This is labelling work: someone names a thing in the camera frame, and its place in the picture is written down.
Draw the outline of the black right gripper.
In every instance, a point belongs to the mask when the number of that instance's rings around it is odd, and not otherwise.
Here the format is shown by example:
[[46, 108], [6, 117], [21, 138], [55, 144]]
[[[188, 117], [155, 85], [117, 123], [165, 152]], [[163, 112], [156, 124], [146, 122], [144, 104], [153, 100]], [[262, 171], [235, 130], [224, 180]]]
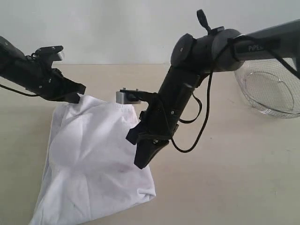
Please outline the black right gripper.
[[180, 117], [180, 98], [178, 93], [140, 93], [139, 99], [148, 107], [126, 139], [137, 144], [134, 164], [143, 169], [173, 137]]

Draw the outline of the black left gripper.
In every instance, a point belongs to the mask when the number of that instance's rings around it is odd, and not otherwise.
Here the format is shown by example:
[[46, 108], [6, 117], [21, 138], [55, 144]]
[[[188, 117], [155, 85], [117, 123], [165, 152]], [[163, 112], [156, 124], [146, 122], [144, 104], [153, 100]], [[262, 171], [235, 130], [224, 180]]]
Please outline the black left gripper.
[[78, 104], [80, 96], [86, 91], [86, 86], [65, 78], [59, 69], [51, 69], [50, 73], [25, 71], [28, 82], [27, 90], [48, 101]]

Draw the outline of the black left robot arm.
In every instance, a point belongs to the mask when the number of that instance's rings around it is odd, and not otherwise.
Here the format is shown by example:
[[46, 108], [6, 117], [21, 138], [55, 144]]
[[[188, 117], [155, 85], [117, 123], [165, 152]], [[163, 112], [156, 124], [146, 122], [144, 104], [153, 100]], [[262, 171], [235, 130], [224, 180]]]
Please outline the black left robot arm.
[[27, 94], [1, 85], [2, 88], [28, 97], [41, 97], [47, 101], [77, 104], [86, 86], [65, 78], [53, 68], [55, 61], [62, 61], [63, 46], [40, 47], [31, 55], [0, 37], [0, 76], [32, 92]]

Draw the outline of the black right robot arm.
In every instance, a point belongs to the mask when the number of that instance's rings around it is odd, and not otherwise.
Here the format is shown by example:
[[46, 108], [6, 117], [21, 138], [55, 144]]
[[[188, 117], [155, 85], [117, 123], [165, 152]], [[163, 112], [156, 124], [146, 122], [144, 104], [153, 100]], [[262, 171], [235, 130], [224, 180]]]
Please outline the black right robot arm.
[[300, 22], [295, 20], [247, 35], [234, 29], [208, 29], [202, 38], [183, 35], [176, 43], [171, 66], [158, 92], [122, 90], [130, 103], [148, 104], [126, 139], [136, 146], [134, 164], [143, 169], [168, 143], [194, 90], [215, 72], [231, 72], [248, 60], [276, 59], [295, 77], [299, 71], [285, 58], [300, 55]]

